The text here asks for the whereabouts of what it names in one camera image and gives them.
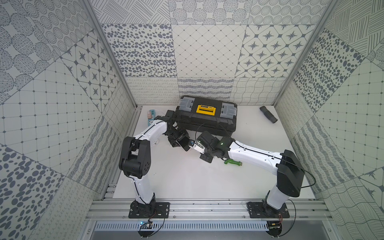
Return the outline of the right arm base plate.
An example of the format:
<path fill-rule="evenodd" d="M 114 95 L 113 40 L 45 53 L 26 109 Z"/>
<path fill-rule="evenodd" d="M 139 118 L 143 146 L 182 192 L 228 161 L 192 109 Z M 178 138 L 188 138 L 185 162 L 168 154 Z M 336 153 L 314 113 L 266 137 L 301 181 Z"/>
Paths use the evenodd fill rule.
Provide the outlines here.
<path fill-rule="evenodd" d="M 247 209 L 251 219 L 288 219 L 290 214 L 286 204 L 278 210 L 269 206 L 266 202 L 248 202 Z"/>

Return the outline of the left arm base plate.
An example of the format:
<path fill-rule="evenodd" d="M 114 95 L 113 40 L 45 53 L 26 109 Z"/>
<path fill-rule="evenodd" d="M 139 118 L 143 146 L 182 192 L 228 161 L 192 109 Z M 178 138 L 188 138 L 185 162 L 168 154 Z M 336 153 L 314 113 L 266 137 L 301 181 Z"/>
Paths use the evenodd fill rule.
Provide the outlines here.
<path fill-rule="evenodd" d="M 133 201 L 130 205 L 129 219 L 167 219 L 170 205 L 169 202 L 155 202 L 145 205 Z"/>

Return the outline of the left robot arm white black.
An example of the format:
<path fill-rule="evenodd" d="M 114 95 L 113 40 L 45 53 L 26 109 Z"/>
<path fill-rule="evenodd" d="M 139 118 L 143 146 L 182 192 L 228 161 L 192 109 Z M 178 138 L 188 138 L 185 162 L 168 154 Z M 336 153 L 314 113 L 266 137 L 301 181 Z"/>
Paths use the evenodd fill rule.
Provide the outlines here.
<path fill-rule="evenodd" d="M 165 135 L 173 148 L 181 147 L 186 152 L 190 149 L 189 134 L 176 121 L 175 111 L 168 110 L 165 116 L 155 117 L 140 134 L 126 137 L 123 141 L 119 169 L 133 180 L 136 192 L 134 208 L 148 216 L 156 211 L 155 193 L 146 177 L 151 167 L 151 144 Z"/>

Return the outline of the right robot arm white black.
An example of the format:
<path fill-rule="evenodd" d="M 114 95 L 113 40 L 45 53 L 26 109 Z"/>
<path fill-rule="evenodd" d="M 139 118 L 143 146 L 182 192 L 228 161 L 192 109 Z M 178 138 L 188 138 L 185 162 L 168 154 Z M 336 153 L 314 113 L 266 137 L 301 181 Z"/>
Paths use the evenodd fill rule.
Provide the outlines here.
<path fill-rule="evenodd" d="M 189 147 L 200 152 L 200 159 L 211 163 L 214 157 L 224 160 L 245 162 L 262 168 L 277 177 L 276 184 L 268 192 L 263 208 L 280 210 L 288 198 L 300 196 L 305 171 L 289 150 L 283 153 L 269 152 L 247 146 L 231 137 L 220 140 L 209 132 L 203 132 L 197 140 L 189 141 Z"/>

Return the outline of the black phone pink case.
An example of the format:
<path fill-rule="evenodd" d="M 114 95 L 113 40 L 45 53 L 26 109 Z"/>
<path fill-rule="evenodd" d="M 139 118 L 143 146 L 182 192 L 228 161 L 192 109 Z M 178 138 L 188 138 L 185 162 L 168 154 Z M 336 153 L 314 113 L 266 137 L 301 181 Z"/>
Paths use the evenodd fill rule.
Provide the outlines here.
<path fill-rule="evenodd" d="M 185 152 L 190 149 L 189 142 L 190 138 L 188 134 L 182 134 L 177 138 L 177 143 L 180 145 L 181 148 L 183 148 Z"/>

